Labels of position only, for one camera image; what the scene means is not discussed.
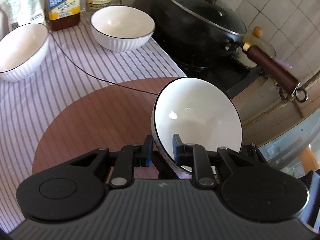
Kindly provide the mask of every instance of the cable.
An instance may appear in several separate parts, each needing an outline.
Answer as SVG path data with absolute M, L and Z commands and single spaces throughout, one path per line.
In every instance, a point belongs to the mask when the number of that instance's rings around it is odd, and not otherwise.
M 89 74 L 88 72 L 86 72 L 85 70 L 83 70 L 82 68 L 80 68 L 76 63 L 74 63 L 72 61 L 72 59 L 62 50 L 62 48 L 60 47 L 59 43 L 56 41 L 55 37 L 53 36 L 53 34 L 51 32 L 49 32 L 49 34 L 52 36 L 54 42 L 57 44 L 58 48 L 61 50 L 61 52 L 63 53 L 63 55 L 65 55 L 67 57 L 67 59 L 73 64 L 75 65 L 78 69 L 80 69 L 82 72 L 86 73 L 88 76 L 90 77 L 93 77 L 97 80 L 100 80 L 100 81 L 103 81 L 103 82 L 107 82 L 107 83 L 110 83 L 110 84 L 113 84 L 113 85 L 116 85 L 116 86 L 119 86 L 119 87 L 123 87 L 123 88 L 128 88 L 128 89 L 131 89 L 131 90 L 134 90 L 134 91 L 139 91 L 139 92 L 143 92 L 143 93 L 147 93 L 147 94 L 151 94 L 151 95 L 158 95 L 156 93 L 152 93 L 152 92 L 148 92 L 148 91 L 144 91 L 144 90 L 139 90 L 139 89 L 135 89 L 135 88 L 131 88 L 131 87 L 126 87 L 126 86 L 123 86 L 123 85 L 119 85 L 117 83 L 114 83 L 114 82 L 111 82 L 111 81 L 108 81 L 108 80 L 105 80 L 105 79 L 101 79 L 101 78 L 98 78 L 98 77 L 95 77 L 91 74 Z

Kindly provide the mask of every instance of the metal ring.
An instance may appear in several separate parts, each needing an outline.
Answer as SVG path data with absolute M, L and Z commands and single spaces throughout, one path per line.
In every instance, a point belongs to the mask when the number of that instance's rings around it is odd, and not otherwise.
M 299 92 L 303 92 L 304 93 L 304 98 L 303 99 L 299 99 L 298 98 L 298 93 Z M 308 99 L 308 93 L 307 91 L 305 91 L 303 88 L 296 88 L 296 90 L 294 91 L 294 96 L 296 98 L 296 100 L 299 102 L 299 103 L 304 103 L 305 101 L 307 101 Z

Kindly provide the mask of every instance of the wok lid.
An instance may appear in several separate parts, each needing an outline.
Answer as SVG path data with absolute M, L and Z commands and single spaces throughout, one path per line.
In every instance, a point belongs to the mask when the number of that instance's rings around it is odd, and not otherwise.
M 235 12 L 223 1 L 170 0 L 183 10 L 211 25 L 235 35 L 245 35 L 246 27 Z

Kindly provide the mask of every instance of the white and purple striped cloth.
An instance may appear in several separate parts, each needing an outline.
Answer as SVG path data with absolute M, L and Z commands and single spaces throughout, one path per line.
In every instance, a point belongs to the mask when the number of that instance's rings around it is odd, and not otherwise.
M 102 48 L 84 17 L 79 26 L 53 35 L 73 62 L 102 79 L 121 83 L 185 76 L 153 39 L 125 53 Z M 38 143 L 50 123 L 71 103 L 110 85 L 78 70 L 50 39 L 49 52 L 34 75 L 20 82 L 0 80 L 0 227 L 5 232 L 24 220 L 16 189 L 31 175 Z

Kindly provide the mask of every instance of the white ceramic bowl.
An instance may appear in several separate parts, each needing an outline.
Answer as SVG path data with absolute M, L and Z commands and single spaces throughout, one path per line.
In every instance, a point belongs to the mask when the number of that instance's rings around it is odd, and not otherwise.
M 239 152 L 242 145 L 241 122 L 231 101 L 214 85 L 191 77 L 175 79 L 162 89 L 151 130 L 158 150 L 172 160 L 176 133 L 183 143 L 200 144 L 209 151 L 225 146 Z
M 40 23 L 22 25 L 0 41 L 0 78 L 19 81 L 30 77 L 47 54 L 49 32 Z
M 143 11 L 128 6 L 108 6 L 91 17 L 91 30 L 96 41 L 114 52 L 137 49 L 155 30 L 155 22 Z

